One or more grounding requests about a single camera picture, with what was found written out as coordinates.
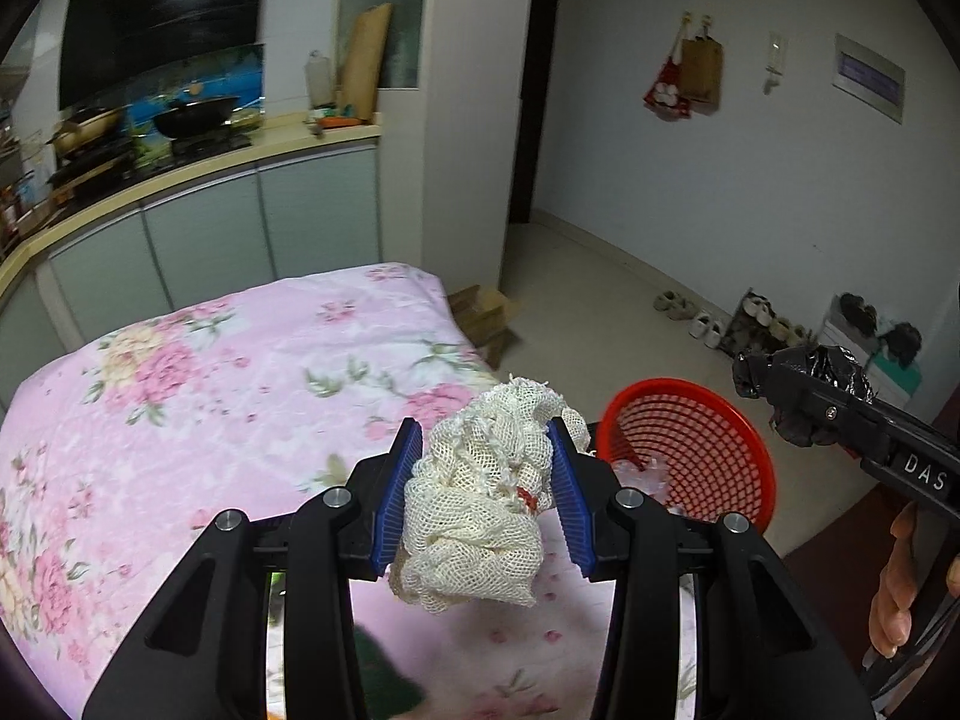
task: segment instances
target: kitchen cabinet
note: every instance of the kitchen cabinet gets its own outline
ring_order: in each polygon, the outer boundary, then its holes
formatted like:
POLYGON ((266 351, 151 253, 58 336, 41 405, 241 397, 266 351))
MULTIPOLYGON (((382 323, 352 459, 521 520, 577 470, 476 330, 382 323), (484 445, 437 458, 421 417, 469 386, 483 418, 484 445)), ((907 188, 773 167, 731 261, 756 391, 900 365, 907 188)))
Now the kitchen cabinet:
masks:
POLYGON ((259 176, 278 278, 379 262, 373 146, 264 165, 259 176))
POLYGON ((10 405, 20 382, 64 354, 37 282, 27 274, 0 308, 0 407, 10 405))
POLYGON ((274 279, 252 170, 162 200, 144 215, 175 309, 274 279))
POLYGON ((50 264, 85 341, 173 309, 139 211, 70 242, 50 264))

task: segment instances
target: blue backsplash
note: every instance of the blue backsplash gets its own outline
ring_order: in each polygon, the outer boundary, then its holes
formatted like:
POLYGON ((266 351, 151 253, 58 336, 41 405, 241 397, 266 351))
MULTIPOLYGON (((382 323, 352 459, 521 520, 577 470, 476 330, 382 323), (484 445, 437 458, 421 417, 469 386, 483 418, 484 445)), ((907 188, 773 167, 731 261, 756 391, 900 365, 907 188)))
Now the blue backsplash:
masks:
POLYGON ((226 95, 239 98, 233 117, 236 127, 259 127, 263 118, 262 45, 220 50, 165 65, 85 100, 76 108, 126 105, 128 128, 136 139, 137 165, 141 166, 169 154, 170 141, 157 132, 152 121, 168 103, 226 95))

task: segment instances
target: metal screw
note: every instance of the metal screw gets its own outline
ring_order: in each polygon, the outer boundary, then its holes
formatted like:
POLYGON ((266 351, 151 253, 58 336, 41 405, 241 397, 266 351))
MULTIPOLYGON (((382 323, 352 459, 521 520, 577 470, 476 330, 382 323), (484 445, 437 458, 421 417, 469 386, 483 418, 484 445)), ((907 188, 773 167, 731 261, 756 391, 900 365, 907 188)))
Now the metal screw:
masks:
POLYGON ((731 533, 746 533, 750 529, 750 520, 737 512, 727 514, 723 518, 723 524, 731 533))
POLYGON ((353 496, 347 488, 330 488, 323 494, 323 502, 330 509, 339 509, 349 504, 353 496))
POLYGON ((624 509, 636 509, 643 504, 643 493, 634 488, 623 488, 614 497, 624 509))
POLYGON ((217 514, 213 523, 221 531, 232 531, 237 525, 243 522, 243 514, 237 512, 237 509, 227 509, 225 512, 217 514))

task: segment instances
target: frying pan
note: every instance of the frying pan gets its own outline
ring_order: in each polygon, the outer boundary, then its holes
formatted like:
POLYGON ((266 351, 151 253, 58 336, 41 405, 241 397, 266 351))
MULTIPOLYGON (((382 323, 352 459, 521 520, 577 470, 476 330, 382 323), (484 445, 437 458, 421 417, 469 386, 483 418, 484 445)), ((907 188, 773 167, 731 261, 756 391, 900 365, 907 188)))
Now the frying pan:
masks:
POLYGON ((64 158, 98 138, 116 132, 123 124, 126 108, 83 108, 59 124, 58 131, 48 143, 56 155, 64 158))
POLYGON ((169 103, 169 110, 154 117, 154 124, 161 135, 175 140, 203 135, 229 122, 239 100, 237 97, 209 98, 193 103, 174 100, 169 103))

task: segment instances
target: red bag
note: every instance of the red bag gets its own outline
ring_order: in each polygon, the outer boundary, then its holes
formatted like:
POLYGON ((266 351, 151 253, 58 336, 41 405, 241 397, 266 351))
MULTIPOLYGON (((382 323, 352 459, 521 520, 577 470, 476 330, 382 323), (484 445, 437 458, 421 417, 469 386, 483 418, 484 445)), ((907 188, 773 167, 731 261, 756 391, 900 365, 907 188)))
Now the red bag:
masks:
POLYGON ((677 32, 677 37, 669 55, 667 55, 666 62, 664 62, 664 66, 656 77, 654 85, 650 87, 650 91, 643 98, 643 101, 651 110, 676 119, 690 118, 690 100, 682 97, 678 90, 680 86, 680 65, 673 61, 680 41, 686 36, 686 26, 689 23, 690 14, 683 14, 680 30, 677 32))

